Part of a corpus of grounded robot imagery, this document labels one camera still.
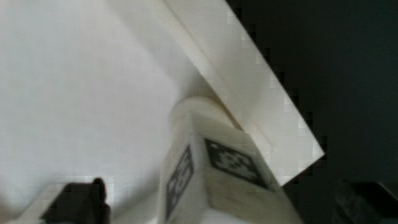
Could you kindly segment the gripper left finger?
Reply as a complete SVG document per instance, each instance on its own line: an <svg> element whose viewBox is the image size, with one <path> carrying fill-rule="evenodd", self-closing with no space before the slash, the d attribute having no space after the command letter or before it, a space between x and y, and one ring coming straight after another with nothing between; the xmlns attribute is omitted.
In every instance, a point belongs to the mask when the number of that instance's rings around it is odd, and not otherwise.
<svg viewBox="0 0 398 224"><path fill-rule="evenodd" d="M106 187L101 178L69 183L40 215L44 224L110 224Z"/></svg>

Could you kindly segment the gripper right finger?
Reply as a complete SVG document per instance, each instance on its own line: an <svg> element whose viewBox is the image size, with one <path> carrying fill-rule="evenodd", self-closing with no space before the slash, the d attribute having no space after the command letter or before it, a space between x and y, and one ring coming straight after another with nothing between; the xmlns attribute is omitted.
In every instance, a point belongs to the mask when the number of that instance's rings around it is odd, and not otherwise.
<svg viewBox="0 0 398 224"><path fill-rule="evenodd" d="M398 195L380 182L342 182L333 200L332 224L398 224Z"/></svg>

